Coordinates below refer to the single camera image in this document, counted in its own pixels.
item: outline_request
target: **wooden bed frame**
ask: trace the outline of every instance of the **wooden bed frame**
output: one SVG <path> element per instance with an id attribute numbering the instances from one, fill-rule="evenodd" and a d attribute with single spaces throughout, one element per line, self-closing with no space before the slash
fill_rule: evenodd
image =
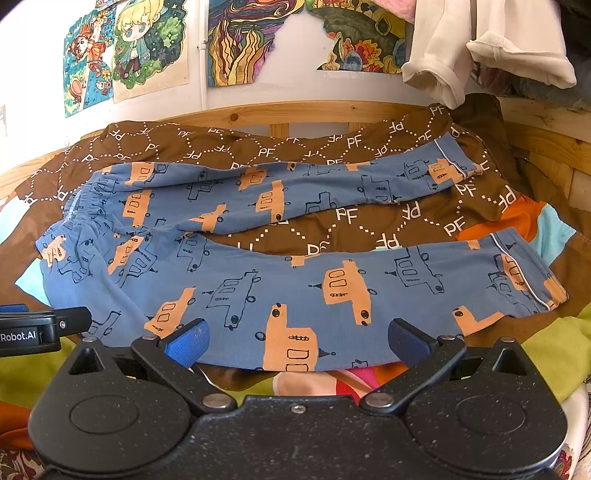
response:
<path id="1" fill-rule="evenodd" d="M 568 198 L 575 170 L 591 175 L 591 113 L 572 112 L 533 100 L 501 98 L 509 143 L 530 152 L 542 170 Z M 364 125 L 399 118 L 424 108 L 400 103 L 354 100 L 308 100 L 259 103 L 206 110 L 167 120 L 195 127 L 243 128 L 268 125 L 269 135 L 287 138 L 291 124 L 347 123 L 349 132 Z M 94 137 L 101 130 L 82 138 Z M 18 165 L 0 175 L 0 198 L 9 195 L 35 170 L 62 150 Z"/>

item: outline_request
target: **white wall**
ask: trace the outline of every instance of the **white wall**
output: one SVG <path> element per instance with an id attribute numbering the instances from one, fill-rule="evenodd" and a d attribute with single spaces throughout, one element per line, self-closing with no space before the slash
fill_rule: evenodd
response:
<path id="1" fill-rule="evenodd" d="M 121 103 L 112 99 L 69 118 L 63 107 L 63 42 L 95 0 L 24 0 L 0 22 L 0 106 L 8 136 L 0 138 L 0 172 L 73 144 L 81 135 L 124 119 L 153 120 L 201 109 L 197 26 L 199 0 L 186 0 L 190 83 Z M 432 100 L 400 75 L 316 70 L 333 41 L 307 11 L 289 17 L 275 50 L 251 85 L 208 89 L 208 107 L 310 99 L 381 100 L 426 105 Z M 298 131 L 304 133 L 310 129 Z"/>

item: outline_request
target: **poster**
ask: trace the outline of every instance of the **poster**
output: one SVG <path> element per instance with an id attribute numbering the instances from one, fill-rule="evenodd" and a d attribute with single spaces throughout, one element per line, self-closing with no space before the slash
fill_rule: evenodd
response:
<path id="1" fill-rule="evenodd" d="M 115 22 L 115 103 L 189 82 L 185 0 L 130 0 Z"/>
<path id="2" fill-rule="evenodd" d="M 95 8 L 97 10 L 103 10 L 104 8 L 110 7 L 111 5 L 115 5 L 117 2 L 121 0 L 96 0 Z"/>
<path id="3" fill-rule="evenodd" d="M 115 7 L 93 10 L 78 20 L 64 39 L 66 117 L 113 96 L 108 64 L 113 50 Z"/>
<path id="4" fill-rule="evenodd" d="M 285 19 L 304 0 L 210 0 L 207 86 L 255 81 Z"/>
<path id="5" fill-rule="evenodd" d="M 324 19 L 335 40 L 319 70 L 400 73 L 405 60 L 404 20 L 369 1 L 306 0 L 310 13 Z"/>

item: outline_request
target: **metal bolt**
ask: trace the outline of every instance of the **metal bolt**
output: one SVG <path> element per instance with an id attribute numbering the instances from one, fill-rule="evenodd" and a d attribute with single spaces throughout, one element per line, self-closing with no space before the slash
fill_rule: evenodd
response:
<path id="1" fill-rule="evenodd" d="M 292 405 L 290 410 L 292 413 L 301 414 L 306 413 L 308 409 L 304 405 Z"/>
<path id="2" fill-rule="evenodd" d="M 365 397 L 365 404 L 372 408 L 388 408 L 394 404 L 394 399 L 387 393 L 370 393 Z"/>
<path id="3" fill-rule="evenodd" d="M 203 397 L 203 405 L 207 408 L 228 408 L 232 405 L 232 397 L 225 393 L 210 393 Z"/>

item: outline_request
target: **blonde haired character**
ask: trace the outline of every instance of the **blonde haired character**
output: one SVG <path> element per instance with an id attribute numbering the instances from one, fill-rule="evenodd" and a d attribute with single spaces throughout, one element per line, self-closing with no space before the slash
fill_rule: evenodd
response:
<path id="1" fill-rule="evenodd" d="M 139 76 L 141 66 L 150 59 L 144 35 L 166 10 L 164 0 L 131 0 L 119 14 L 115 28 L 121 32 L 121 40 L 130 43 L 119 60 L 121 78 L 127 79 L 131 70 Z"/>

